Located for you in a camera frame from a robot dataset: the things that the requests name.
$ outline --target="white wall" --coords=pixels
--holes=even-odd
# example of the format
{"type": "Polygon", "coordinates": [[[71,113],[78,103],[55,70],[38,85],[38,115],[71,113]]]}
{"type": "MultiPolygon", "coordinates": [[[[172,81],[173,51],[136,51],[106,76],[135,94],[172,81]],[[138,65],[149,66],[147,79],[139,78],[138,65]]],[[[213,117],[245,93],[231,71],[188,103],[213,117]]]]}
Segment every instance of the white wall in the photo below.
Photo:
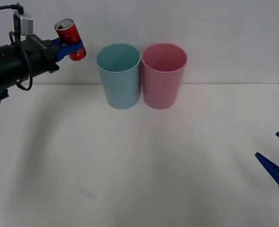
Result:
{"type": "MultiPolygon", "coordinates": [[[[15,3],[0,0],[0,5],[15,3]]],[[[42,39],[72,18],[87,50],[37,83],[99,83],[95,55],[104,45],[129,42],[141,50],[173,42],[189,55],[186,83],[279,83],[279,0],[23,0],[42,39]]],[[[8,44],[12,12],[0,12],[0,45],[8,44]]]]}

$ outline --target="can label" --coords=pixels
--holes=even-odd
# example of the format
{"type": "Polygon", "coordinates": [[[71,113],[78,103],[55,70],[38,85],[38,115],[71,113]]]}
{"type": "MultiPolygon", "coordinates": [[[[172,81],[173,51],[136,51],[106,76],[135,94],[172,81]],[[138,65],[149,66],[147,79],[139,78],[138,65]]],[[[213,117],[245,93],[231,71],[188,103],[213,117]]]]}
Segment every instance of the can label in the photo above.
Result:
{"type": "MultiPolygon", "coordinates": [[[[81,41],[78,29],[72,19],[64,19],[54,25],[54,29],[59,35],[61,41],[66,45],[77,44],[81,41]]],[[[69,54],[73,61],[80,61],[86,56],[84,45],[78,51],[69,54]]]]}

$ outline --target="pink cup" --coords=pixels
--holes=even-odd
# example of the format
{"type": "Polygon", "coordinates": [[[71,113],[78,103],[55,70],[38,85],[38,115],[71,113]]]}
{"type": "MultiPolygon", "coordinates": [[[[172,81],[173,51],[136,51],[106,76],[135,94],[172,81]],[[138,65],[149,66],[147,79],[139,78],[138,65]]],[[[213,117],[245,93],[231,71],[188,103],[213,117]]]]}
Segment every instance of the pink cup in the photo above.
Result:
{"type": "Polygon", "coordinates": [[[187,54],[174,44],[155,44],[144,51],[142,62],[145,102],[155,109],[171,107],[177,98],[187,54]]]}

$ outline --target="light blue cup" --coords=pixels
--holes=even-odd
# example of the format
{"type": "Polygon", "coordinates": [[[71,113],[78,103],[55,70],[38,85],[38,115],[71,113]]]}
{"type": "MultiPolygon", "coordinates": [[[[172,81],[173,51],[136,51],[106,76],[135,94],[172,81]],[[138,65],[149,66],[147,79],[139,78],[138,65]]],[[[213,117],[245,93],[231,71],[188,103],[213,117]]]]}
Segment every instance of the light blue cup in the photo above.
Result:
{"type": "Polygon", "coordinates": [[[105,46],[97,65],[108,103],[116,109],[134,106],[140,96],[140,52],[128,44],[105,46]]]}

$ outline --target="cup rim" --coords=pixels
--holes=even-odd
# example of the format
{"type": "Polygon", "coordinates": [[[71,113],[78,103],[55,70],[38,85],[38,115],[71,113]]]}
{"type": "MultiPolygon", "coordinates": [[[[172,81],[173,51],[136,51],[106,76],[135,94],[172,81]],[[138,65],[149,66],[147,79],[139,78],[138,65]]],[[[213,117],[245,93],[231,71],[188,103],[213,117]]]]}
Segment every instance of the cup rim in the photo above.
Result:
{"type": "Polygon", "coordinates": [[[103,70],[103,71],[105,71],[105,72],[110,72],[110,73],[122,73],[122,72],[128,72],[128,71],[134,69],[135,67],[137,67],[137,66],[139,65],[139,63],[140,63],[140,61],[141,61],[142,59],[141,59],[141,53],[140,53],[140,51],[138,50],[138,48],[136,48],[135,46],[133,46],[133,45],[131,45],[131,44],[127,44],[127,43],[113,43],[113,44],[110,44],[110,45],[107,45],[107,46],[112,46],[112,45],[117,45],[117,44],[124,44],[124,45],[131,46],[131,47],[135,48],[135,49],[139,52],[139,61],[138,61],[132,68],[130,68],[130,69],[128,69],[128,70],[125,70],[125,71],[112,72],[112,71],[105,70],[105,69],[103,69],[102,67],[100,67],[100,66],[98,65],[98,63],[97,63],[98,55],[100,54],[101,50],[102,50],[103,48],[106,47],[106,46],[104,46],[104,47],[97,53],[97,56],[96,56],[96,64],[97,64],[98,68],[100,68],[101,70],[103,70]]]}
{"type": "Polygon", "coordinates": [[[187,55],[186,51],[185,51],[182,47],[180,47],[180,46],[178,46],[178,45],[176,45],[176,44],[172,44],[172,43],[156,43],[156,44],[152,44],[152,45],[148,46],[148,47],[143,51],[142,56],[144,56],[145,51],[148,50],[150,47],[156,46],[156,45],[160,45],[160,44],[167,44],[167,45],[175,46],[175,47],[179,48],[180,50],[182,50],[182,52],[186,55],[186,62],[185,62],[185,64],[184,64],[182,67],[180,67],[179,69],[176,69],[176,70],[173,70],[173,71],[159,71],[159,70],[155,70],[155,69],[151,68],[150,66],[148,66],[148,65],[145,63],[144,58],[142,58],[141,61],[143,62],[143,64],[144,64],[147,68],[153,70],[154,72],[172,73],[172,72],[177,72],[177,71],[183,69],[183,68],[186,66],[186,64],[187,64],[187,62],[188,62],[188,55],[187,55]]]}

